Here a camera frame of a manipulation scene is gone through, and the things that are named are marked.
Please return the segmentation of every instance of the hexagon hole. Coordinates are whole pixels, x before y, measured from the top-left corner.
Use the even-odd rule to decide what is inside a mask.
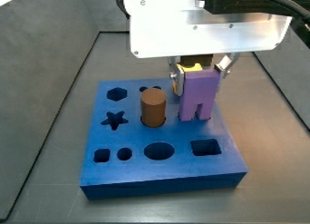
[[[107,98],[112,101],[118,102],[122,99],[127,97],[127,90],[123,88],[114,88],[112,90],[108,90]]]

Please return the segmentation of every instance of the purple rectangular block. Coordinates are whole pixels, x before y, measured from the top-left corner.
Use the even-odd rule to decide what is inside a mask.
[[[191,121],[195,113],[201,120],[210,119],[219,80],[221,73],[215,69],[186,73],[179,106],[181,121]]]

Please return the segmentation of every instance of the brown cylinder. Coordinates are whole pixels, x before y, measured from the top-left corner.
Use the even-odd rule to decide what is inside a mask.
[[[161,89],[147,89],[140,95],[142,123],[148,127],[161,127],[166,116],[166,92]]]

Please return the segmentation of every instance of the blue foam block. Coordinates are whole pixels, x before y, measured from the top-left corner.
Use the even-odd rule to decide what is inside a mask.
[[[167,93],[166,123],[140,122],[140,90]],[[181,122],[169,79],[102,82],[80,187],[88,199],[235,187],[247,167],[217,105],[209,121]]]

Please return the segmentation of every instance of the metal plate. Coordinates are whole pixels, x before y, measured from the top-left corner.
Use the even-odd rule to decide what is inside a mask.
[[[124,0],[124,5],[138,58],[270,50],[291,21],[279,15],[213,16],[195,0]]]

